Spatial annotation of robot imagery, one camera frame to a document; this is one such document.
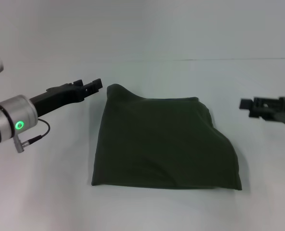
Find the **folded fabric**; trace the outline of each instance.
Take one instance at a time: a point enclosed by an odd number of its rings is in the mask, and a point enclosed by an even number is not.
[[[234,148],[198,98],[145,99],[118,84],[107,88],[91,184],[242,189]]]

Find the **dark green cloth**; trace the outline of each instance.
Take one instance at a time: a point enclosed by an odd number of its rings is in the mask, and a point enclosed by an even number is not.
[[[91,184],[242,189],[234,148],[198,98],[145,99],[118,84],[107,88]]]

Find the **green led light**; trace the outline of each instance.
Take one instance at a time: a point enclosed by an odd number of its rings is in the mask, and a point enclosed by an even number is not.
[[[17,130],[22,129],[23,126],[24,126],[24,122],[23,122],[23,121],[18,121],[18,122],[15,124],[15,128],[16,128]]]

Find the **cable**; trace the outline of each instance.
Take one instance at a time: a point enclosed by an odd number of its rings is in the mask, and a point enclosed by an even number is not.
[[[48,126],[47,132],[45,132],[44,135],[42,135],[42,138],[43,138],[44,136],[46,136],[49,133],[49,131],[50,131],[50,124],[47,121],[45,121],[44,119],[38,119],[38,120],[43,122],[43,123],[45,123]]]
[[[45,123],[48,126],[47,132],[45,132],[43,135],[39,135],[39,136],[36,136],[36,137],[34,137],[32,139],[27,140],[26,142],[23,143],[23,147],[31,145],[34,142],[37,142],[38,140],[42,139],[44,136],[46,136],[49,133],[49,131],[50,131],[50,124],[48,122],[46,122],[45,120],[43,120],[43,119],[38,119],[38,120],[43,122],[43,123]]]

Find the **white table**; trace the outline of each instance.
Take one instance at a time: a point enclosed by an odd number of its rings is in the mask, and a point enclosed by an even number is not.
[[[0,56],[0,101],[104,85],[43,116],[51,132],[24,153],[0,145],[0,231],[285,231],[285,125],[238,109],[285,96],[285,0],[0,0]],[[199,97],[236,149],[243,191],[87,185],[113,83]]]

